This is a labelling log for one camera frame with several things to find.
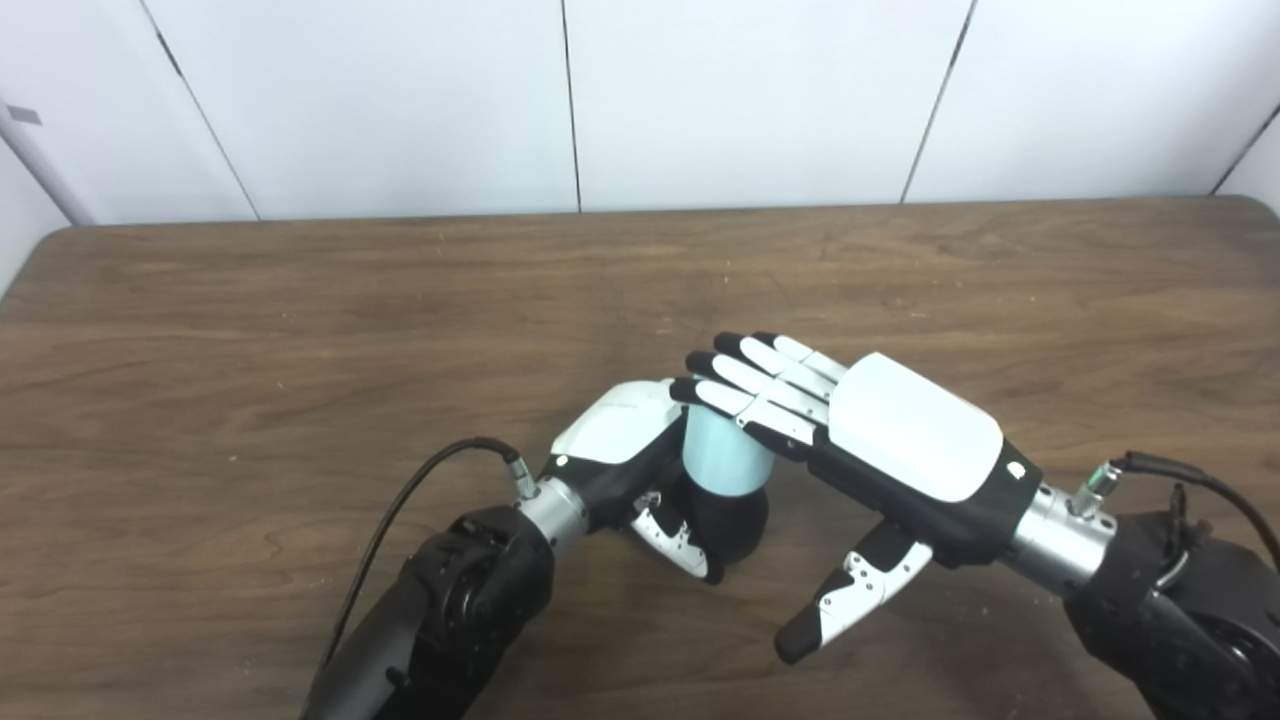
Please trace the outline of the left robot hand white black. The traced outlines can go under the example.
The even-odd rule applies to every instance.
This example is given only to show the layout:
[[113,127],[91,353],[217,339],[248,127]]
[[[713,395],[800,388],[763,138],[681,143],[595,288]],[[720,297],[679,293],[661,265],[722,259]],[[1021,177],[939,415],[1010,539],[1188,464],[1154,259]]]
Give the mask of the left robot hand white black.
[[660,483],[678,466],[686,416],[668,379],[613,386],[552,442],[521,512],[556,555],[602,529],[631,528],[676,568],[709,585],[724,568],[695,537]]

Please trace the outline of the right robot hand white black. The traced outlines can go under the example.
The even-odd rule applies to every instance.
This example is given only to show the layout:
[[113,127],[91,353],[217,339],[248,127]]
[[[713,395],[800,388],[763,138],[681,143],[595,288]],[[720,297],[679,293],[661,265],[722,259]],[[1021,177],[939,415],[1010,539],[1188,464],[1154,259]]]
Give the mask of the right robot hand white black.
[[881,515],[777,630],[785,664],[829,644],[928,562],[997,561],[1041,486],[988,413],[883,354],[844,365],[786,334],[723,332],[685,366],[675,401],[730,420]]

